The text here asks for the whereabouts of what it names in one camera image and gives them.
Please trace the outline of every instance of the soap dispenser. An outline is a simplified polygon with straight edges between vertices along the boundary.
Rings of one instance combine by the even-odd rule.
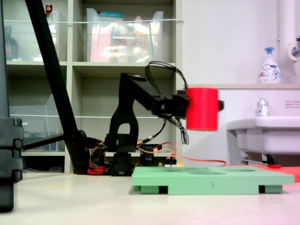
[[[258,83],[281,83],[281,73],[272,55],[274,48],[267,47],[264,50],[267,52],[267,58],[259,73]]]

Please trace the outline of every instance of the tripod leg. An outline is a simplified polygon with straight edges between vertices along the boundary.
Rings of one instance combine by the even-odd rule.
[[[14,183],[22,179],[22,146],[22,122],[9,118],[3,7],[0,0],[0,212],[14,208]]]

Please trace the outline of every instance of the shelf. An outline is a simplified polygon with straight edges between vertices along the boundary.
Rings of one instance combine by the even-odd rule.
[[[65,156],[64,151],[24,151],[22,156]]]
[[[113,157],[115,153],[114,152],[106,152],[105,156],[106,157]],[[140,153],[139,152],[131,152],[130,153],[132,157],[139,157]],[[154,153],[154,157],[168,157],[171,154],[171,152],[158,152]]]
[[[83,0],[85,4],[110,5],[169,5],[172,0]]]
[[[73,68],[87,78],[119,79],[121,73],[132,73],[145,76],[144,63],[110,63],[110,62],[73,62]],[[156,79],[170,79],[173,73],[167,69],[153,67],[151,72]]]
[[[189,88],[203,87],[216,88],[219,90],[240,90],[240,89],[257,89],[257,90],[299,90],[300,84],[189,84]]]
[[[44,62],[7,61],[8,77],[46,78]],[[60,62],[64,78],[67,77],[67,62]]]

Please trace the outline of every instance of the white floor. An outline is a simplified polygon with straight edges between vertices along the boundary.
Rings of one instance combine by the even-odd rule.
[[[0,225],[299,225],[300,183],[283,194],[137,195],[130,177],[25,174]]]

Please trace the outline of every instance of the small bottle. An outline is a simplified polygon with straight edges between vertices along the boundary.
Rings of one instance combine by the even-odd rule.
[[[47,17],[47,19],[49,18],[50,13],[52,12],[52,10],[53,10],[52,5],[51,5],[51,4],[46,4],[45,12],[46,12],[46,17]]]
[[[269,116],[269,102],[264,98],[260,98],[257,102],[257,115],[258,116]]]
[[[274,48],[267,47],[264,50],[267,52],[267,58],[259,73],[258,83],[281,83],[281,72],[272,55]]]
[[[4,26],[5,56],[6,60],[18,59],[18,44],[11,38],[11,26]]]

